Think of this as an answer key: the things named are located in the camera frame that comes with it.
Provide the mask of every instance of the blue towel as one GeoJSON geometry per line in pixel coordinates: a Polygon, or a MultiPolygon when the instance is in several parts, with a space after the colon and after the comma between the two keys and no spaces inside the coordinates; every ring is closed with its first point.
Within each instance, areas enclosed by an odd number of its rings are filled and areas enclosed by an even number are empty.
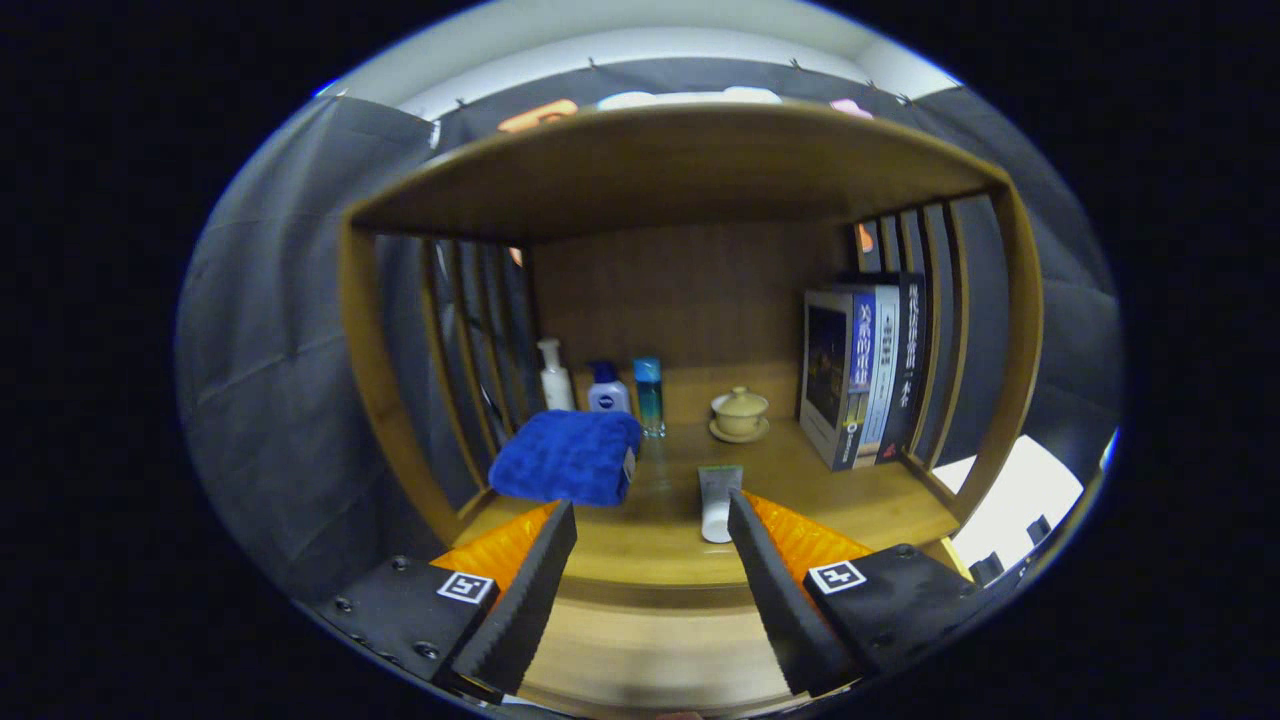
{"type": "Polygon", "coordinates": [[[639,451],[640,423],[627,413],[548,410],[502,447],[489,484],[502,495],[539,502],[618,505],[639,451]]]}

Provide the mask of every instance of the blue bottle cap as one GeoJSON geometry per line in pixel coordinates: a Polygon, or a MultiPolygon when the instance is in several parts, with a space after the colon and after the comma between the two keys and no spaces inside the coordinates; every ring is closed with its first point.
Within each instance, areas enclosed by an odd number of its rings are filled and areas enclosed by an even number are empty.
{"type": "Polygon", "coordinates": [[[588,365],[595,372],[595,382],[598,383],[612,383],[618,379],[618,372],[613,369],[613,363],[608,360],[591,360],[588,365]]]}
{"type": "Polygon", "coordinates": [[[662,380],[662,363],[657,357],[636,357],[635,370],[637,383],[655,383],[662,380]]]}

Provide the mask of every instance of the ceramic cup lid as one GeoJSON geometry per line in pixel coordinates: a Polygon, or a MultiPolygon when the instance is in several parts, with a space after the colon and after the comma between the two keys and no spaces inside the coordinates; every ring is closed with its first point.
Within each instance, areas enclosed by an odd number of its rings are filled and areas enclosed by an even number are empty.
{"type": "Polygon", "coordinates": [[[746,386],[737,386],[718,404],[716,413],[731,418],[750,418],[764,413],[768,406],[768,400],[754,392],[748,392],[746,386]]]}

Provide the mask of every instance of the teal bottle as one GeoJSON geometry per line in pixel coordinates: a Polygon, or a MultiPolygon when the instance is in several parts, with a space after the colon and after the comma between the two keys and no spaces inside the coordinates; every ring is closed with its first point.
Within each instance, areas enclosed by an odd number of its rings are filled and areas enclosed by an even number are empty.
{"type": "Polygon", "coordinates": [[[662,420],[662,364],[657,357],[636,357],[635,370],[644,436],[667,437],[667,423],[662,420]]]}

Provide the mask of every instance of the book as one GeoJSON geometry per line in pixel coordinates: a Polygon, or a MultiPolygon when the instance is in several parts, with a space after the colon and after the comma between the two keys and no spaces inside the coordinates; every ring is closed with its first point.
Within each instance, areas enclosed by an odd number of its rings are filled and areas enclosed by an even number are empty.
{"type": "Polygon", "coordinates": [[[876,462],[895,396],[899,284],[805,292],[800,427],[828,468],[876,462]]]}
{"type": "Polygon", "coordinates": [[[916,419],[924,396],[924,365],[928,357],[928,311],[924,275],[897,273],[901,290],[897,366],[893,373],[893,400],[881,437],[876,462],[891,462],[906,452],[914,441],[916,419]]]}

